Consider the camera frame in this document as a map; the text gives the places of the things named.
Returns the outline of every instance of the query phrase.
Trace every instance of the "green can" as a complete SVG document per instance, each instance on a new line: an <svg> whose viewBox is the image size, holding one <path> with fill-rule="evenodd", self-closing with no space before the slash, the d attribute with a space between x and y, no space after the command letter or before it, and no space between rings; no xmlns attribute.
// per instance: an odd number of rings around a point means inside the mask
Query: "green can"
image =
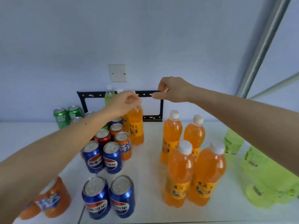
<svg viewBox="0 0 299 224"><path fill-rule="evenodd" d="M106 125L102 127L102 130L108 130L109 131L109 123L106 123Z"/></svg>
<svg viewBox="0 0 299 224"><path fill-rule="evenodd" d="M68 111L65 108L54 109L53 116L57 122L59 129L67 127L69 124L71 124Z"/></svg>
<svg viewBox="0 0 299 224"><path fill-rule="evenodd" d="M79 108L79 106L77 105L70 106L68 108L68 112L71 120L74 119L75 117L84 117L81 108Z"/></svg>

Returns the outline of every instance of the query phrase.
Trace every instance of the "hand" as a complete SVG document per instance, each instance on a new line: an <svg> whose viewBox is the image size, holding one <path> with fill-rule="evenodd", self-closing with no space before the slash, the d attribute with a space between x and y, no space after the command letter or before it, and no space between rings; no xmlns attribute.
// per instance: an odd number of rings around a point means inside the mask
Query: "hand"
<svg viewBox="0 0 299 224"><path fill-rule="evenodd" d="M124 116L132 108L140 105L142 100L133 91L121 92L112 99L111 103L103 110L107 111L111 120Z"/></svg>
<svg viewBox="0 0 299 224"><path fill-rule="evenodd" d="M181 77L163 77L158 86L158 90L161 92L153 93L152 98L176 103L186 102L192 87L194 86Z"/></svg>

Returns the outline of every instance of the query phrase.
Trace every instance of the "blue can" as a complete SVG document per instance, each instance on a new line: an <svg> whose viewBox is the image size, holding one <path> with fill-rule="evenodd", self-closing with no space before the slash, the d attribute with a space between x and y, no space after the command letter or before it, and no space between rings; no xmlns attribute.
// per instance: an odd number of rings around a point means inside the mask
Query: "blue can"
<svg viewBox="0 0 299 224"><path fill-rule="evenodd" d="M112 120L112 121L110 122L110 126L111 126L112 124L116 124L116 123L122 124L122 126L123 126L123 120L122 120L122 118L121 118L121 117L118 117L118 118Z"/></svg>
<svg viewBox="0 0 299 224"><path fill-rule="evenodd" d="M103 147L99 145L99 142L89 141L81 154L90 173L98 173L104 169Z"/></svg>
<svg viewBox="0 0 299 224"><path fill-rule="evenodd" d="M119 218L127 218L135 209L135 193L132 179L126 175L117 177L109 190L110 202Z"/></svg>
<svg viewBox="0 0 299 224"><path fill-rule="evenodd" d="M116 174L123 168L121 147L118 143L108 142L104 145L103 158L108 173Z"/></svg>
<svg viewBox="0 0 299 224"><path fill-rule="evenodd" d="M82 199L92 219L104 218L111 208L107 180L99 176L89 179L83 186Z"/></svg>

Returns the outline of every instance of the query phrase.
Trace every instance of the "black metal frame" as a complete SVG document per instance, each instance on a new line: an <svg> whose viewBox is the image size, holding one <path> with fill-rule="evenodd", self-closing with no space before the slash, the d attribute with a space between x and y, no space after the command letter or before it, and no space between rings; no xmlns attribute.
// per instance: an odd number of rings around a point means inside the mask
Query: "black metal frame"
<svg viewBox="0 0 299 224"><path fill-rule="evenodd" d="M158 90L140 90L136 91L136 94L139 95L139 97L151 97L152 93L159 92ZM84 113L88 112L85 98L104 98L106 91L100 91L100 92L78 92L77 94L80 98ZM162 122L163 119L163 102L164 100L160 101L160 114L159 115L150 115L150 116L143 116L144 122Z"/></svg>

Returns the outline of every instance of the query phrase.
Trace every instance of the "soda can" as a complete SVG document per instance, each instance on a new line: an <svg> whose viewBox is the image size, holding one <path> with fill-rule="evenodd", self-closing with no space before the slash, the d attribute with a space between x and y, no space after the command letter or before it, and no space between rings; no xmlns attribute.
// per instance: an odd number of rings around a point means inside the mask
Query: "soda can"
<svg viewBox="0 0 299 224"><path fill-rule="evenodd" d="M69 124L71 124L71 119L69 117L68 111L65 108L54 109L53 116L57 122L59 129L67 127Z"/></svg>
<svg viewBox="0 0 299 224"><path fill-rule="evenodd" d="M135 209L133 181L126 175L114 179L109 190L110 202L119 218L127 218Z"/></svg>
<svg viewBox="0 0 299 224"><path fill-rule="evenodd" d="M94 113L94 112L86 112L86 113L84 114L84 116L85 116L85 117L88 117L88 116L91 116L93 113Z"/></svg>
<svg viewBox="0 0 299 224"><path fill-rule="evenodd" d="M82 199L92 219L104 218L110 211L108 182L103 177L93 177L83 186Z"/></svg>
<svg viewBox="0 0 299 224"><path fill-rule="evenodd" d="M119 132L114 137L114 142L121 147L122 160L128 160L132 156L131 139L126 132Z"/></svg>
<svg viewBox="0 0 299 224"><path fill-rule="evenodd" d="M110 122L110 126L113 125L113 124L116 124L116 123L122 124L122 126L123 126L123 120L121 119L121 117L112 120Z"/></svg>
<svg viewBox="0 0 299 224"><path fill-rule="evenodd" d="M115 123L113 125L110 126L110 134L111 136L114 138L114 136L118 133L118 132L123 132L123 125L119 124L119 123Z"/></svg>
<svg viewBox="0 0 299 224"><path fill-rule="evenodd" d="M118 143L108 142L104 146L103 158L108 173L115 174L123 168L121 148Z"/></svg>
<svg viewBox="0 0 299 224"><path fill-rule="evenodd" d="M70 106L68 108L68 113L69 113L71 120L75 117L84 117L81 108L79 108L79 106L77 106L77 105Z"/></svg>
<svg viewBox="0 0 299 224"><path fill-rule="evenodd" d="M103 147L97 141L89 141L82 150L87 169L90 173L98 173L103 170Z"/></svg>
<svg viewBox="0 0 299 224"><path fill-rule="evenodd" d="M27 220L27 219L31 219L33 217L35 217L36 215L38 215L41 212L39 206L37 206L36 203L34 202L30 202L25 208L24 210L21 212L21 214L19 215L20 219L22 220Z"/></svg>
<svg viewBox="0 0 299 224"><path fill-rule="evenodd" d="M79 122L79 121L82 120L82 119L83 119L83 117L75 117L75 118L73 118L73 119L71 120L71 124L76 123L76 122Z"/></svg>
<svg viewBox="0 0 299 224"><path fill-rule="evenodd" d="M99 142L100 145L104 146L106 143L111 141L111 134L108 130L100 130L94 136L94 140Z"/></svg>
<svg viewBox="0 0 299 224"><path fill-rule="evenodd" d="M60 177L57 177L35 198L35 203L48 218L63 214L71 204L71 197Z"/></svg>
<svg viewBox="0 0 299 224"><path fill-rule="evenodd" d="M106 123L106 125L102 127L102 130L108 130L109 131L109 123Z"/></svg>

